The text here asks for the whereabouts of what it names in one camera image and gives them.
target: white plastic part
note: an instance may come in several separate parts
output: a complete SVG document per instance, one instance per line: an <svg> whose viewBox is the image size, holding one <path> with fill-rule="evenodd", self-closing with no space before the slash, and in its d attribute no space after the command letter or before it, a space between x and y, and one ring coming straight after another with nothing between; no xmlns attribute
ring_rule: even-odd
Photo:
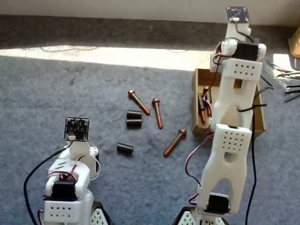
<svg viewBox="0 0 300 225"><path fill-rule="evenodd" d="M196 225L196 221L190 211L185 211L178 222L178 225Z"/></svg>
<svg viewBox="0 0 300 225"><path fill-rule="evenodd" d="M177 225L199 225L202 221L202 225L225 225L220 217L200 215L198 212L185 211Z"/></svg>
<svg viewBox="0 0 300 225"><path fill-rule="evenodd" d="M247 175L246 157L252 132L248 128L230 128L217 124L210 158L203 170L201 188L198 188L197 207L207 208L213 188L222 179L231 184L230 213L237 213Z"/></svg>
<svg viewBox="0 0 300 225"><path fill-rule="evenodd" d="M256 61L227 59L222 72L219 96L209 119L210 128L215 129L221 122L227 109L232 105L238 109L247 109L252 106L257 82L259 81L262 63ZM233 88L235 79L242 79L240 90ZM239 127L250 128L253 111L240 112Z"/></svg>
<svg viewBox="0 0 300 225"><path fill-rule="evenodd" d="M251 35L251 29L249 28L249 23L238 23L237 29L239 32L246 35ZM227 31L225 38L237 38L240 41L246 41L246 37L242 34L236 32L235 23L231 22L227 25Z"/></svg>
<svg viewBox="0 0 300 225"><path fill-rule="evenodd" d="M93 194L86 190L75 202L45 201L44 225L90 225Z"/></svg>
<svg viewBox="0 0 300 225"><path fill-rule="evenodd" d="M83 154L91 154L92 156L95 157L96 155L99 154L99 150L97 147L91 147L88 142L73 142L73 144L69 149L66 149L60 154L59 158L60 159L69 158L72 160L77 160L77 158ZM100 171L99 172L96 171L96 162L93 158L83 157L80 161L85 165L87 165L88 168L90 169L91 179L95 178L97 173L100 172Z"/></svg>
<svg viewBox="0 0 300 225"><path fill-rule="evenodd" d="M90 225L108 225L102 209L96 209L90 217Z"/></svg>
<svg viewBox="0 0 300 225"><path fill-rule="evenodd" d="M63 171L63 172L71 172L73 165L75 164L74 160L71 159L57 159L52 166L48 170L48 174L55 171ZM77 166L74 169L72 175L77 178L77 182L75 184L75 194L77 197L83 196L85 193L87 186L90 182L90 169L83 164L82 162L77 162ZM49 178L46 183L45 194L47 196L51 196L53 182L58 180L59 175L53 175Z"/></svg>
<svg viewBox="0 0 300 225"><path fill-rule="evenodd" d="M228 39L221 43L221 53L226 55L233 55L238 47L238 41L235 39Z"/></svg>
<svg viewBox="0 0 300 225"><path fill-rule="evenodd" d="M267 46L264 44L259 43L258 44L258 55L257 55L257 60L260 61L262 60L267 53Z"/></svg>

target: black cylindrical spacer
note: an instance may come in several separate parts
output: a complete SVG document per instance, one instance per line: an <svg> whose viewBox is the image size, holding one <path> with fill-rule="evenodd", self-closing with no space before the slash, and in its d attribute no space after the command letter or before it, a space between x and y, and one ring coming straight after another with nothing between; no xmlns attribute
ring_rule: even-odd
<svg viewBox="0 0 300 225"><path fill-rule="evenodd" d="M142 120L127 120L128 128L141 128Z"/></svg>
<svg viewBox="0 0 300 225"><path fill-rule="evenodd" d="M211 90L209 89L205 95L205 100L208 100L210 103L212 103L211 99Z"/></svg>
<svg viewBox="0 0 300 225"><path fill-rule="evenodd" d="M142 112L141 111L127 110L127 120L141 119L141 118L142 118Z"/></svg>
<svg viewBox="0 0 300 225"><path fill-rule="evenodd" d="M117 151L119 153L123 153L123 154L126 154L126 155L132 155L133 146L119 143L118 146L117 146Z"/></svg>

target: perforated plastic panel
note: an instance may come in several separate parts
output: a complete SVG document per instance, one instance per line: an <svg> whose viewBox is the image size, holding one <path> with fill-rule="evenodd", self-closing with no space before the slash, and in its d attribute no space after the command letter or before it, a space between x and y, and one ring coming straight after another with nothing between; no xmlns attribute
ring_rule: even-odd
<svg viewBox="0 0 300 225"><path fill-rule="evenodd" d="M185 211L183 213L178 225L196 225L196 222L190 211Z"/></svg>
<svg viewBox="0 0 300 225"><path fill-rule="evenodd" d="M217 124L214 144L224 152L247 152L251 138L251 131L246 128L230 128L227 125Z"/></svg>
<svg viewBox="0 0 300 225"><path fill-rule="evenodd" d="M101 209L96 209L90 218L90 225L108 225Z"/></svg>
<svg viewBox="0 0 300 225"><path fill-rule="evenodd" d="M46 222L80 222L80 202L46 201L44 221Z"/></svg>
<svg viewBox="0 0 300 225"><path fill-rule="evenodd" d="M228 59L222 72L224 77L235 79L259 81L263 64L256 61Z"/></svg>

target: white wall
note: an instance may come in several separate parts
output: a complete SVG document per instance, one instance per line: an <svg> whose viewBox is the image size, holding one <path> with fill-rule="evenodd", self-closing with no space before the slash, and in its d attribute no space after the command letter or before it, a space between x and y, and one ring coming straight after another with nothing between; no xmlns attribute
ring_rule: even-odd
<svg viewBox="0 0 300 225"><path fill-rule="evenodd" d="M246 6L251 24L300 25L300 0L0 0L0 14L225 23L227 6Z"/></svg>

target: metal pin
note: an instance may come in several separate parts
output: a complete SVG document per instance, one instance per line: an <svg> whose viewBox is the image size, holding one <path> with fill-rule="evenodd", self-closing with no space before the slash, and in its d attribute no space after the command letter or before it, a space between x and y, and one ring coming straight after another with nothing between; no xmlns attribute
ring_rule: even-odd
<svg viewBox="0 0 300 225"><path fill-rule="evenodd" d="M161 121L161 116L160 116L160 110L159 110L159 99L158 98L154 98L152 100L152 105L155 109L155 114L156 114L156 120L157 120L157 125L159 129L163 128L163 123Z"/></svg>
<svg viewBox="0 0 300 225"><path fill-rule="evenodd" d="M174 148L176 147L176 145L179 143L179 141L183 137L185 137L186 135L187 135L187 130L185 130L185 129L179 130L179 134L177 135L177 137L174 139L174 141L172 142L172 144L164 152L164 157L168 157L171 154L171 152L174 150Z"/></svg>
<svg viewBox="0 0 300 225"><path fill-rule="evenodd" d="M150 111L149 109L141 102L141 100L135 95L135 91L134 90L130 90L128 92L128 96L134 100L134 102L141 108L141 110L143 110L143 112L149 116L150 115Z"/></svg>

